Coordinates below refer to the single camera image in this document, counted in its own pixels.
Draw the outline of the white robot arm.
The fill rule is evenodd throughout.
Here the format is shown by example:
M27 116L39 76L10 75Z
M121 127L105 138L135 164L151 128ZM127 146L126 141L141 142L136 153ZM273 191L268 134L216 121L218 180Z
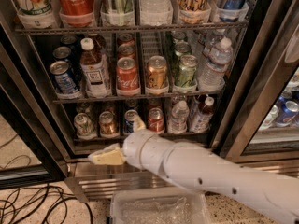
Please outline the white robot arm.
M122 146L113 144L88 159L95 165L128 163L189 192L225 195L279 224L299 223L298 178L232 163L195 143L164 139L141 118L135 118L134 132Z

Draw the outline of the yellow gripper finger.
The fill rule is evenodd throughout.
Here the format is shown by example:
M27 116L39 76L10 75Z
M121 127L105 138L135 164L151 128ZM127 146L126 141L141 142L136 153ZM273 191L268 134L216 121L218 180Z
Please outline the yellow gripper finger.
M145 128L146 124L144 123L144 121L138 115L136 115L133 123L133 131L136 132Z
M95 151L88 156L88 160L94 165L116 166L125 163L125 158L119 143Z

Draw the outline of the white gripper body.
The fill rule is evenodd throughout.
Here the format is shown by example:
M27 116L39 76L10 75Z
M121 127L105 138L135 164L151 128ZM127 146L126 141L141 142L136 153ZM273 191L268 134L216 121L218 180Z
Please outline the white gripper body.
M123 142L122 152L128 164L148 170L157 176L163 173L163 161L172 141L147 129L131 133Z

